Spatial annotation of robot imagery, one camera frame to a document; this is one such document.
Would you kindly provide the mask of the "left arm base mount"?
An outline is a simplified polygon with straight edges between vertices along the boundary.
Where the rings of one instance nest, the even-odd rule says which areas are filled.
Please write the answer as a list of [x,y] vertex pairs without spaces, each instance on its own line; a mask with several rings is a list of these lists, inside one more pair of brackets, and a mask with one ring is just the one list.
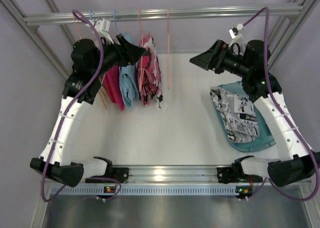
[[129,171],[128,167],[109,167],[106,169],[103,175],[96,175],[84,180],[85,183],[88,184],[103,184],[103,183],[116,183],[116,181],[124,184],[127,182],[129,178]]

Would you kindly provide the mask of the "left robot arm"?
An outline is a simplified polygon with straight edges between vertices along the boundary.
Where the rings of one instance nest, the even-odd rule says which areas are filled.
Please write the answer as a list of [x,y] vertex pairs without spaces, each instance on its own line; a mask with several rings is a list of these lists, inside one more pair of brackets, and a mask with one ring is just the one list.
[[146,49],[136,46],[123,35],[116,36],[118,43],[99,39],[99,49],[93,40],[80,39],[73,45],[72,73],[64,84],[58,117],[49,141],[39,157],[32,158],[30,168],[46,178],[69,187],[90,177],[111,173],[111,161],[94,157],[73,162],[72,150],[82,121],[100,90],[99,77],[115,66],[136,64]]

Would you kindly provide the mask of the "pink camouflage trousers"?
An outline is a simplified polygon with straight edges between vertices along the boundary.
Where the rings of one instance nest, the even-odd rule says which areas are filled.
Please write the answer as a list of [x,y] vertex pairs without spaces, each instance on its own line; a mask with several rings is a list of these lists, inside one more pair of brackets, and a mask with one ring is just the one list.
[[[163,101],[162,92],[162,73],[160,69],[158,53],[155,46],[155,40],[150,33],[147,33],[143,38],[144,47],[146,49],[143,57],[143,79],[142,79],[142,91],[139,91],[140,100],[143,106],[148,106],[152,100],[158,102],[158,107],[161,108],[161,102]],[[140,79],[140,62],[138,69],[138,90]]]

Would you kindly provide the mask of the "newspaper print trousers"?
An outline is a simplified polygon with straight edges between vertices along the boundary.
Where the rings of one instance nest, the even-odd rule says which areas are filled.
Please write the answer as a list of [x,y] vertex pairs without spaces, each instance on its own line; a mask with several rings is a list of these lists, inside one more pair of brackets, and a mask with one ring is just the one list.
[[210,97],[232,143],[250,143],[260,136],[254,105],[248,95],[240,95],[219,86],[210,88]]

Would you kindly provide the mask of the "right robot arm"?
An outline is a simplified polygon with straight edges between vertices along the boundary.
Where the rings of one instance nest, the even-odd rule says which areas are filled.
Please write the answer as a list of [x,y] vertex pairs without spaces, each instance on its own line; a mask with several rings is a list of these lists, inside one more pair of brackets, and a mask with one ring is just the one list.
[[251,40],[244,54],[218,39],[207,51],[192,57],[190,63],[216,74],[224,71],[241,78],[244,92],[261,113],[274,140],[278,159],[245,156],[235,160],[244,176],[265,177],[277,187],[316,177],[320,186],[320,154],[314,152],[302,137],[286,107],[282,88],[268,71],[270,51],[266,42]]

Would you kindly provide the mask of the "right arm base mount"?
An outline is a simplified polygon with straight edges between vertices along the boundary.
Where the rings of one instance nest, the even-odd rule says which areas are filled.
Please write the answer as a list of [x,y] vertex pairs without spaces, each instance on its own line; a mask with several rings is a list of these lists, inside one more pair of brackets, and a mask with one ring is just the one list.
[[236,168],[218,167],[217,179],[221,184],[229,183],[248,183],[250,181],[247,175],[241,174]]

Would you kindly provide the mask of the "pink hanger of camouflage trousers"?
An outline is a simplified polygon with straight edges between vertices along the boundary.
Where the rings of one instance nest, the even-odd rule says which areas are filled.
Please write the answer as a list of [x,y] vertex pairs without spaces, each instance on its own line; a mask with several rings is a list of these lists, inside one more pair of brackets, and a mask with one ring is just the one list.
[[[140,46],[144,48],[144,29],[142,26],[142,20],[141,20],[141,9],[138,9],[138,22],[139,22],[139,29],[140,29]],[[140,58],[140,76],[139,76],[139,91],[142,91],[142,85],[143,85],[143,56]]]

